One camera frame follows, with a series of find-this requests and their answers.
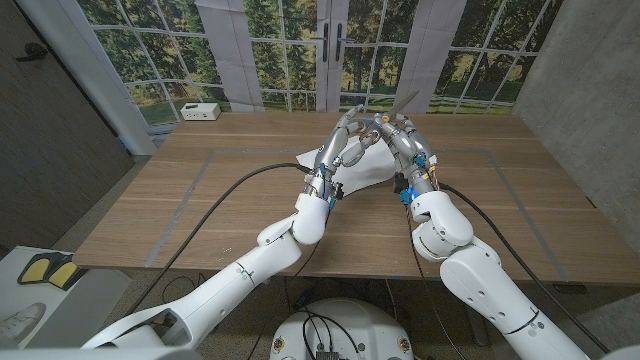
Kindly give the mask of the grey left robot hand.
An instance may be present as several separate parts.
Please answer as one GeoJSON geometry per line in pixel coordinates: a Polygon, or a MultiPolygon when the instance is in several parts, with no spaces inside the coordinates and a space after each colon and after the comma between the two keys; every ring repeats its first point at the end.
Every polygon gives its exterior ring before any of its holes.
{"type": "Polygon", "coordinates": [[[366,150],[379,140],[376,131],[366,131],[366,124],[354,119],[363,108],[364,105],[359,104],[344,113],[324,140],[315,156],[313,171],[305,178],[305,194],[328,201],[335,192],[332,177],[337,169],[357,164],[366,150]]]}

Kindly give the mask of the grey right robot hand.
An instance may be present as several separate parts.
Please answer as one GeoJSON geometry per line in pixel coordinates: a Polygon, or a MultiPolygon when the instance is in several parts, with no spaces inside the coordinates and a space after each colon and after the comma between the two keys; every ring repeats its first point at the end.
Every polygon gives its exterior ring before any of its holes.
{"type": "Polygon", "coordinates": [[[402,114],[376,113],[374,123],[394,157],[393,191],[402,201],[409,204],[423,193],[438,190],[437,157],[411,119],[402,114]]]}

